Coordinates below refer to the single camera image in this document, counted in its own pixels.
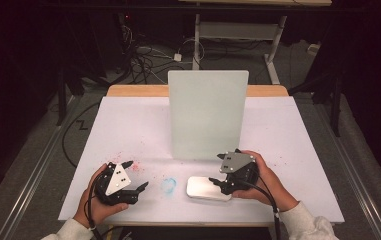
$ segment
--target person's right hand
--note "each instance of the person's right hand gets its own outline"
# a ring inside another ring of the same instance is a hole
[[[298,201],[284,188],[280,179],[277,175],[267,166],[264,159],[259,153],[252,151],[242,151],[242,153],[252,155],[256,159],[256,164],[259,168],[260,177],[264,180],[265,184],[268,186],[268,189],[271,191],[272,197],[277,203],[277,207],[281,212],[290,210],[296,205]],[[265,184],[258,179],[256,185],[262,188],[264,191],[268,192]],[[244,198],[244,199],[256,199],[264,204],[271,205],[268,198],[259,192],[258,190],[251,188],[249,190],[237,190],[233,192],[233,197]]]

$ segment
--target wooden desk top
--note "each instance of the wooden desk top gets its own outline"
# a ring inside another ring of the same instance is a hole
[[[113,85],[107,97],[168,97],[168,85]],[[287,89],[281,85],[248,85],[248,97],[286,97]]]
[[[235,3],[235,4],[256,4],[256,5],[283,5],[283,6],[309,6],[321,7],[330,6],[331,0],[180,0],[183,2],[195,3]]]

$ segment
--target background desk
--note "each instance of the background desk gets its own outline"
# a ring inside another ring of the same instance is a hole
[[[121,88],[128,87],[113,89],[120,93]],[[268,89],[265,87],[249,89]],[[158,88],[159,92],[167,93],[166,86],[142,88],[150,91]],[[102,163],[133,160],[135,164],[128,170],[133,180],[130,187],[145,181],[149,181],[149,186],[135,206],[108,218],[107,223],[124,226],[272,225],[271,207],[254,200],[218,202],[189,198],[185,192],[187,179],[190,176],[224,178],[218,171],[221,161],[216,156],[207,160],[172,159],[168,98],[112,97],[121,95],[113,94],[113,89],[102,101],[60,220],[73,216],[89,176]],[[325,216],[332,222],[344,221],[292,97],[248,97],[239,147],[262,153],[283,184],[296,198],[303,199],[314,215]]]

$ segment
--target gray floor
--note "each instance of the gray floor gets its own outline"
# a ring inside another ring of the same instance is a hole
[[[243,43],[241,46],[250,48],[248,46],[253,45]],[[231,51],[233,49],[229,48],[225,55],[224,48],[208,43],[202,67],[247,69],[250,84],[270,84],[262,60],[269,47],[268,43],[262,42],[250,50]],[[314,60],[306,53],[307,47],[306,42],[279,47],[274,64],[280,82],[286,88],[304,81]],[[173,56],[176,52],[163,46],[153,48],[157,51],[152,54]],[[158,65],[169,61],[151,59]],[[184,62],[190,60],[189,56],[184,55]],[[189,64],[176,65],[191,68]],[[152,73],[161,69],[152,68]],[[167,71],[150,75],[148,82],[167,82]],[[116,75],[112,71],[109,78]],[[61,127],[56,126],[57,100],[53,99],[49,106],[52,110],[29,133],[26,144],[9,169],[0,186],[0,239],[40,239],[62,226],[57,217],[75,171],[62,151],[62,136],[69,121],[106,94],[105,89],[89,80],[84,80],[84,85],[86,92],[82,97],[70,98],[68,116]],[[334,137],[328,126],[328,105],[312,104],[308,93],[297,94],[295,99],[345,217],[345,223],[334,226],[336,235],[339,239],[381,239],[381,169],[352,118],[344,96],[339,138]],[[65,135],[65,149],[75,163],[79,161],[96,113],[97,108],[91,108],[79,118],[84,120],[81,130],[80,124],[73,123]]]

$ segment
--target human hand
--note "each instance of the human hand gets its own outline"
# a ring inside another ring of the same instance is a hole
[[[284,188],[280,179],[277,175],[267,166],[264,159],[259,153],[252,151],[241,151],[245,154],[250,154],[256,159],[256,164],[258,165],[260,177],[264,180],[265,184],[268,186],[272,197],[275,199],[278,209],[281,212],[290,210],[294,208],[298,201]],[[262,188],[264,191],[268,192],[265,184],[258,179],[256,185]],[[251,188],[249,190],[237,190],[233,192],[233,197],[244,198],[244,199],[256,199],[264,204],[271,205],[268,198],[259,192],[258,190]]]
[[[74,219],[86,228],[90,227],[90,224],[89,224],[88,219],[86,217],[86,213],[87,213],[86,202],[88,200],[90,188],[91,188],[91,185],[93,184],[94,180],[96,179],[96,177],[100,173],[102,173],[103,170],[106,169],[106,167],[107,167],[107,165],[103,164],[99,168],[99,170],[97,170],[93,174],[93,176],[91,177],[91,180],[88,184],[87,189],[81,195],[80,204],[78,205],[77,212],[75,213],[75,216],[74,216]],[[118,203],[114,206],[109,206],[109,205],[105,205],[105,204],[101,203],[97,197],[94,197],[94,192],[92,193],[92,196],[93,196],[93,198],[91,199],[91,215],[92,215],[93,221],[96,225],[102,223],[103,220],[105,218],[109,217],[110,215],[124,211],[125,209],[128,208],[127,203]]]

